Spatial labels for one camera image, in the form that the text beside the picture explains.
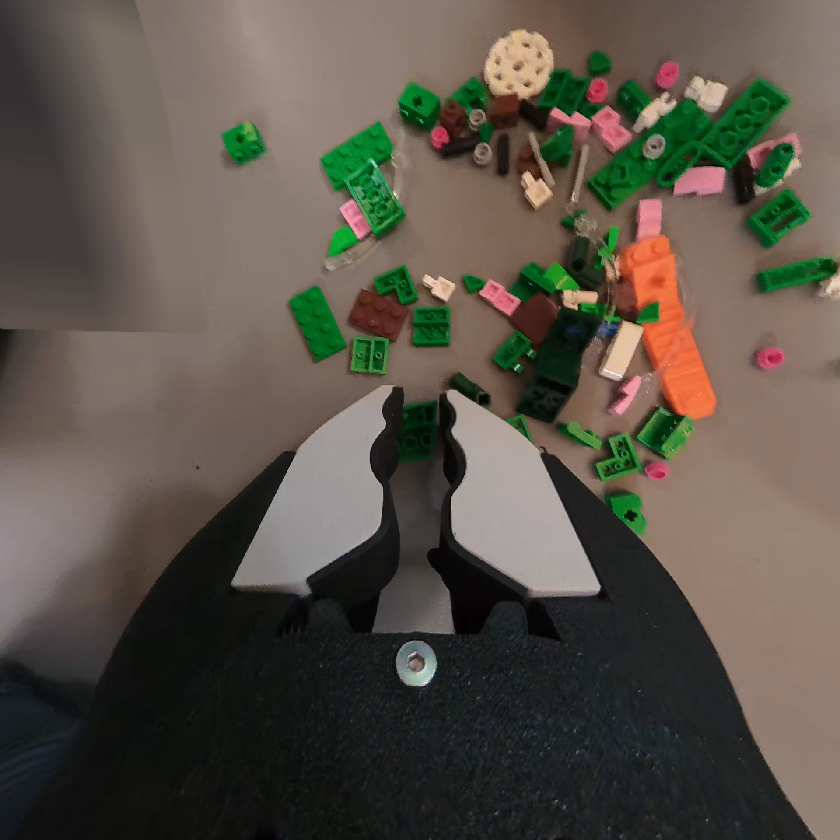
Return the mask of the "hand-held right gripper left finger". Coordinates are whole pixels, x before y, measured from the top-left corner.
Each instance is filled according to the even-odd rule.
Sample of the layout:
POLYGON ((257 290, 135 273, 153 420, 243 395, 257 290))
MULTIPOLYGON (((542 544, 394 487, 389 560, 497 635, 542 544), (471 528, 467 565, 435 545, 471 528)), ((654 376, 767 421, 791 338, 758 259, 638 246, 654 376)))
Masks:
POLYGON ((232 586, 331 599, 369 633, 400 559, 390 480, 402 387, 382 385, 310 435, 292 456, 232 586))

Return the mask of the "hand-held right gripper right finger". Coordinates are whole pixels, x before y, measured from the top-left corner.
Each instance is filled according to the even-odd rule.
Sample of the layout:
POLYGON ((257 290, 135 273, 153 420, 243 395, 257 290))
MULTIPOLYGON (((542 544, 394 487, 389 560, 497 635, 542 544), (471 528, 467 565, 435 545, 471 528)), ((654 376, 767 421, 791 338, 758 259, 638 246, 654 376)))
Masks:
POLYGON ((500 603, 519 604, 539 627, 536 602, 598 596, 541 450, 456 390, 441 395, 439 412, 448 488, 428 561, 448 591, 455 633, 479 633, 500 603))

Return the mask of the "green two-by-two lego piece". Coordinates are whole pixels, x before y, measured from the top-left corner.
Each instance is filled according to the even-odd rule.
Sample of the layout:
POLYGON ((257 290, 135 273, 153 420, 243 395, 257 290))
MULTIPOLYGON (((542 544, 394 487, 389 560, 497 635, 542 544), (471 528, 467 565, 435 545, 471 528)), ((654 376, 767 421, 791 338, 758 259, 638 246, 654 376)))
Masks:
POLYGON ((415 402, 404 405, 402 429, 397 436, 398 463, 429 460, 434 455, 438 429, 438 402, 415 402))

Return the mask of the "small green lego brick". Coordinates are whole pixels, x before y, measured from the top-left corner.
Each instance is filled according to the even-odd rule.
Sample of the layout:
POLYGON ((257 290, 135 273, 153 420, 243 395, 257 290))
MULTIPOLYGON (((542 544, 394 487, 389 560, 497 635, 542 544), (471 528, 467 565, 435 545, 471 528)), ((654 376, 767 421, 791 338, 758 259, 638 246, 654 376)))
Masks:
POLYGON ((227 156, 236 165, 245 165, 266 152, 262 135, 252 121, 243 121, 221 132, 221 137, 227 156))

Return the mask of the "orange brick separator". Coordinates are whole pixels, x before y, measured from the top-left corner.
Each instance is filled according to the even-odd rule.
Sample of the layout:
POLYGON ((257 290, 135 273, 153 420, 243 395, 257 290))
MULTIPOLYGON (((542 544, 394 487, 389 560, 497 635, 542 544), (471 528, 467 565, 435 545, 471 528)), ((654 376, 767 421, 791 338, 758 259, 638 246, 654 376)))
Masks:
POLYGON ((718 399, 682 301, 669 239, 659 235, 628 245, 619 267, 622 283, 633 290, 637 313, 658 306, 658 319, 643 324, 643 341, 670 409, 694 420, 711 417, 718 399))

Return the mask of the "person's own torso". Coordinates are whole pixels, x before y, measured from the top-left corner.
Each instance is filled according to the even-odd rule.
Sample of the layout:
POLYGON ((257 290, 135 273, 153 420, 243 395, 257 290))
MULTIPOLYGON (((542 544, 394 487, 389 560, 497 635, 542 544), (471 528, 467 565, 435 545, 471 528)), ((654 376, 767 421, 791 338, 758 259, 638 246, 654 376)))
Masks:
POLYGON ((87 719, 93 685, 1 665, 1 838, 15 835, 87 719))

